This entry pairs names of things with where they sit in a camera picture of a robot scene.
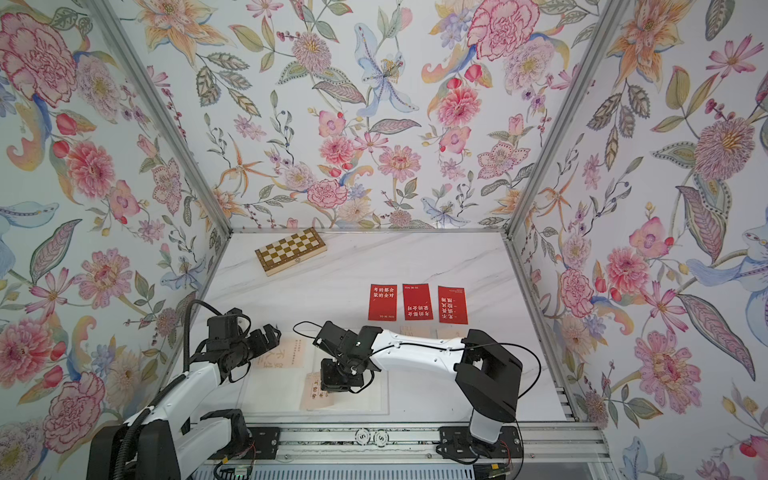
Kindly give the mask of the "beige card red characters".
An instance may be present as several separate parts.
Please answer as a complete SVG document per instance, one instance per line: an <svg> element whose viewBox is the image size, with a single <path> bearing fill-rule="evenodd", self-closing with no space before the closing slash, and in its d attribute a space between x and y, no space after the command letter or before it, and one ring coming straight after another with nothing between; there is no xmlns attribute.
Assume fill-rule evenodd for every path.
<svg viewBox="0 0 768 480"><path fill-rule="evenodd" d="M333 405L334 399L332 395L322 389L321 373L309 373L305 378L300 409L303 411L317 411Z"/></svg>

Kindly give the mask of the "beige card gold characters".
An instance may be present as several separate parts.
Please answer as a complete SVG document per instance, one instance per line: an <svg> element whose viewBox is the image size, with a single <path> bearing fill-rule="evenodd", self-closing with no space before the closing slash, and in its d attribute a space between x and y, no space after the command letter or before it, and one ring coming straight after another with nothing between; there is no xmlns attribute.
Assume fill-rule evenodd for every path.
<svg viewBox="0 0 768 480"><path fill-rule="evenodd" d="M306 341L303 338L282 341L278 347L260 356L255 366L260 369L293 369L304 366Z"/></svg>

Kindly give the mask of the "white photo album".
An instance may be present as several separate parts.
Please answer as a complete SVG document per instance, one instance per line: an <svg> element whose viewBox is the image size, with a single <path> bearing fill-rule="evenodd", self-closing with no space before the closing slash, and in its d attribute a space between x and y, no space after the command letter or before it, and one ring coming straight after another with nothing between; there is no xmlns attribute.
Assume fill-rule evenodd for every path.
<svg viewBox="0 0 768 480"><path fill-rule="evenodd" d="M252 363L238 407L248 416L383 415L389 412L388 377L378 376L360 394L321 389L327 356L309 340L291 338Z"/></svg>

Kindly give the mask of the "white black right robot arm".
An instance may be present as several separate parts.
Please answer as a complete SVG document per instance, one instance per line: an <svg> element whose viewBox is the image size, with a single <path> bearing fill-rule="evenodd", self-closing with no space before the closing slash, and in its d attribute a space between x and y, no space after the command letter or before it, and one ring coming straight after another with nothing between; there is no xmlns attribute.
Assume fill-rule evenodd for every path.
<svg viewBox="0 0 768 480"><path fill-rule="evenodd" d="M472 407L468 435L476 444L497 443L502 427L517 420L523 364L481 330L434 339L375 326L355 333L327 321L313 345L327 355L321 361L325 392L359 394L378 373L414 370L452 379Z"/></svg>

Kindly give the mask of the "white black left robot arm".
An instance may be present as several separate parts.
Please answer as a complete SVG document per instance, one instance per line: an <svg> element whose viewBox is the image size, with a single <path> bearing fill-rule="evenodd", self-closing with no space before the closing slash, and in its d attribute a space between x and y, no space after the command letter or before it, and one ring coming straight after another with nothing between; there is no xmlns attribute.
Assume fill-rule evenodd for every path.
<svg viewBox="0 0 768 480"><path fill-rule="evenodd" d="M119 426L102 428L90 445L88 479L187 479L207 460L254 459L264 443L236 408L192 416L214 392L275 350L280 330L252 328L233 308L207 320L208 337L186 349L184 367L139 413Z"/></svg>

